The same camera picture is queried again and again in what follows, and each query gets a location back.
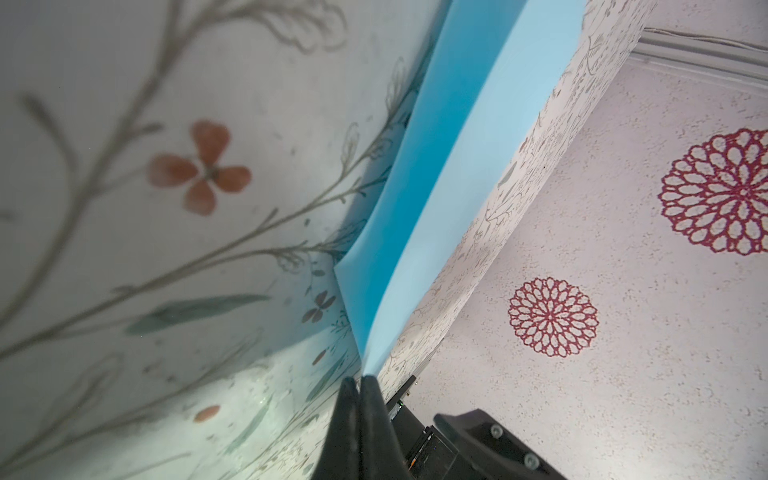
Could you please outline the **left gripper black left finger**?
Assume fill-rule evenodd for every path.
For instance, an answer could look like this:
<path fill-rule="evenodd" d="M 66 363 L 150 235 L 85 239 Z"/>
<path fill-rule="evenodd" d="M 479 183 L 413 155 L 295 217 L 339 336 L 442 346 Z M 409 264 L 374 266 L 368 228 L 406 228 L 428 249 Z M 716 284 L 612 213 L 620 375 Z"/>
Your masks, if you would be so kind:
<path fill-rule="evenodd" d="M 360 393 L 345 378 L 336 398 L 322 452 L 312 480 L 358 480 L 360 477 Z"/>

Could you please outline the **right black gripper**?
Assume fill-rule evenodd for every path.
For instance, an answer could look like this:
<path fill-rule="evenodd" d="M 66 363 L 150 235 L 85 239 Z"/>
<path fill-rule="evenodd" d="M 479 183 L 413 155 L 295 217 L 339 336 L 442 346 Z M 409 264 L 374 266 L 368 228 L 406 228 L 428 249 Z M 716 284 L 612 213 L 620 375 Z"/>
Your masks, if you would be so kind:
<path fill-rule="evenodd" d="M 460 415 L 437 414 L 425 426 L 405 404 L 416 382 L 410 376 L 386 406 L 405 467 L 413 479 L 440 480 L 460 457 L 485 479 L 566 480 L 557 469 L 481 409 Z"/>

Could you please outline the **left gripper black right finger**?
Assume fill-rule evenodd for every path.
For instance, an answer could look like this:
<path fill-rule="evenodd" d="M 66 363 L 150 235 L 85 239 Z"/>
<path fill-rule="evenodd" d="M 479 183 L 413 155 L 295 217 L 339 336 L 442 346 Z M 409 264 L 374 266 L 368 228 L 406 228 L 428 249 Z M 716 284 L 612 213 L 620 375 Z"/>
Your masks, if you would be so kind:
<path fill-rule="evenodd" d="M 360 478 L 412 479 L 375 376 L 361 379 L 359 421 Z"/>

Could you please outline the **light blue square paper sheet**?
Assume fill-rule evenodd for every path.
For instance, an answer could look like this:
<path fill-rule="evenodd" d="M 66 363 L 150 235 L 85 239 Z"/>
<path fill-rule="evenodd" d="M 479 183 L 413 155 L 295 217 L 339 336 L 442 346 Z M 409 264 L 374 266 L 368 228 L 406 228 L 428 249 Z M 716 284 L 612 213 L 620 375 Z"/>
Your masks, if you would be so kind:
<path fill-rule="evenodd" d="M 335 276 L 382 369 L 575 54 L 582 1 L 455 1 L 385 186 Z"/>

